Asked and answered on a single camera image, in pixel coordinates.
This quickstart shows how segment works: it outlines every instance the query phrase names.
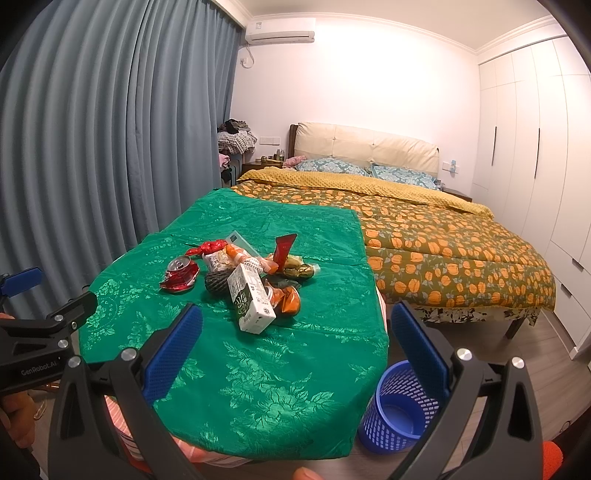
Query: crushed soda can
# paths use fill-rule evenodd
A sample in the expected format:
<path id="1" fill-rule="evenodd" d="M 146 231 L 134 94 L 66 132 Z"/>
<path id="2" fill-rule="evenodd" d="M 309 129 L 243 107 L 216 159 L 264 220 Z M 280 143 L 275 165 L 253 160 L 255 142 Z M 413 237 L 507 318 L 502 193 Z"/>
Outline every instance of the crushed soda can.
<path id="1" fill-rule="evenodd" d="M 172 293 L 190 290 L 198 274 L 199 266 L 187 255 L 181 255 L 168 264 L 160 288 Z"/>

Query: crown molding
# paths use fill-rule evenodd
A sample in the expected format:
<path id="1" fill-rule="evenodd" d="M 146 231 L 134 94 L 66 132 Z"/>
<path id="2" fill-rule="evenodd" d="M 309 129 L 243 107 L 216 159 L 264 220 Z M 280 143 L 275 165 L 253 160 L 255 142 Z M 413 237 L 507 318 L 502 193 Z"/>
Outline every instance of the crown molding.
<path id="1" fill-rule="evenodd" d="M 546 27 L 548 25 L 558 24 L 556 19 L 552 15 L 547 15 L 546 17 L 539 18 L 538 20 L 534 20 L 533 22 L 526 23 L 520 27 L 514 28 L 510 32 L 507 32 L 500 37 L 491 40 L 488 43 L 485 43 L 482 47 L 477 48 L 475 53 L 476 55 L 480 55 L 491 48 L 497 47 L 502 43 L 513 40 L 514 38 L 519 37 L 525 33 L 531 32 L 532 30 L 537 30 L 538 28 Z"/>
<path id="2" fill-rule="evenodd" d="M 224 10 L 238 25 L 246 28 L 252 20 L 252 14 L 242 5 L 240 0 L 212 0 L 219 8 Z"/>
<path id="3" fill-rule="evenodd" d="M 435 38 L 436 40 L 448 43 L 456 48 L 460 48 L 464 51 L 472 53 L 476 55 L 476 50 L 473 48 L 464 45 L 458 41 L 452 40 L 451 38 L 444 37 L 438 33 L 432 32 L 430 30 L 425 30 L 423 28 L 415 27 L 413 25 L 408 25 L 406 23 L 396 22 L 394 20 L 387 20 L 385 18 L 377 18 L 377 17 L 366 17 L 364 15 L 354 15 L 354 14 L 338 14 L 338 13 L 328 13 L 328 12 L 293 12 L 287 14 L 271 14 L 271 15 L 257 15 L 252 17 L 252 20 L 268 20 L 274 18 L 301 18 L 301 17 L 315 17 L 315 18 L 338 18 L 343 20 L 358 20 L 364 22 L 371 22 L 381 25 L 388 25 L 390 27 L 402 28 L 404 30 L 408 30 L 411 32 L 419 33 L 422 35 L 426 35 L 431 38 Z"/>

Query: orange flower pattern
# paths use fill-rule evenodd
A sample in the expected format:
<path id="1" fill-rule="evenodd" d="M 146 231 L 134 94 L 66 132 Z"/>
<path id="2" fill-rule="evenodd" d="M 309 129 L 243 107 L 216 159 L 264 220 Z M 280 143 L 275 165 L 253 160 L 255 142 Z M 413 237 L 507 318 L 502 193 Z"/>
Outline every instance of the orange flower pattern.
<path id="1" fill-rule="evenodd" d="M 344 190 L 271 186 L 252 180 L 240 195 L 357 212 L 368 263 L 387 303 L 554 310 L 554 277 L 538 252 L 494 220 Z"/>

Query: power cord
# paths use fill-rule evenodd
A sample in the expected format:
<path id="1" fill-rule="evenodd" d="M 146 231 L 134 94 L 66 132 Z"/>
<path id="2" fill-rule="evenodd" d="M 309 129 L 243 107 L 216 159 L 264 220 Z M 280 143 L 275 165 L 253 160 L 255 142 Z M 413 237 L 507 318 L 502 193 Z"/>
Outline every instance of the power cord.
<path id="1" fill-rule="evenodd" d="M 246 59 L 240 59 L 240 65 L 242 66 L 243 69 L 251 69 L 255 65 L 255 57 L 252 56 L 251 46 L 250 45 L 247 45 L 246 46 L 246 49 L 248 50 L 248 54 L 251 56 L 252 65 L 250 65 L 249 67 L 247 67 L 246 66 Z"/>

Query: blue trash can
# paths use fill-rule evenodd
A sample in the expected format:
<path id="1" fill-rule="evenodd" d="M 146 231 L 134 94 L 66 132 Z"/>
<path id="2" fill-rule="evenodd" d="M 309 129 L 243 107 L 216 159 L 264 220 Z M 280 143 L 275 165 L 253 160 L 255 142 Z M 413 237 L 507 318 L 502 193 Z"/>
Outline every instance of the blue trash can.
<path id="1" fill-rule="evenodd" d="M 359 440 L 370 452 L 385 454 L 412 447 L 437 413 L 407 360 L 388 368 L 358 428 Z"/>

